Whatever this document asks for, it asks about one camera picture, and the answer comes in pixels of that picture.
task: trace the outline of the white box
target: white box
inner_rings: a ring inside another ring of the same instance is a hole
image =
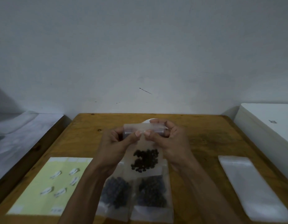
[[[243,103],[234,122],[288,178],[288,104]]]

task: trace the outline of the forearm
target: forearm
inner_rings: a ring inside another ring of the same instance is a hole
[[[90,163],[58,223],[93,223],[106,178],[107,176],[95,164]]]
[[[181,172],[206,223],[242,223],[215,183],[193,157]]]

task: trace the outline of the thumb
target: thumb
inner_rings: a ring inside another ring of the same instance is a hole
[[[146,140],[155,142],[160,147],[165,147],[166,138],[163,138],[158,133],[155,133],[152,130],[147,130],[144,132],[144,135]]]
[[[123,145],[123,147],[125,149],[127,149],[127,147],[135,142],[137,142],[138,140],[140,140],[141,137],[141,132],[140,131],[136,131],[134,133],[131,133],[130,135],[128,135],[126,137],[126,139],[122,140],[120,143]]]

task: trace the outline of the white lid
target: white lid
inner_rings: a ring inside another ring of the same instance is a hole
[[[288,104],[247,104],[240,109],[265,131],[288,143]]]

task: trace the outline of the yellow paper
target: yellow paper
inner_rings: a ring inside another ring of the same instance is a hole
[[[76,157],[52,157],[39,171],[36,177],[28,185],[22,195],[8,211],[8,215],[61,215],[76,185],[70,185],[74,177],[82,176],[84,170],[92,158]],[[78,172],[69,175],[70,171],[78,168]],[[50,179],[57,171],[62,173],[54,179]],[[54,187],[53,191],[40,195],[48,187]],[[62,188],[66,193],[55,198],[54,194]]]

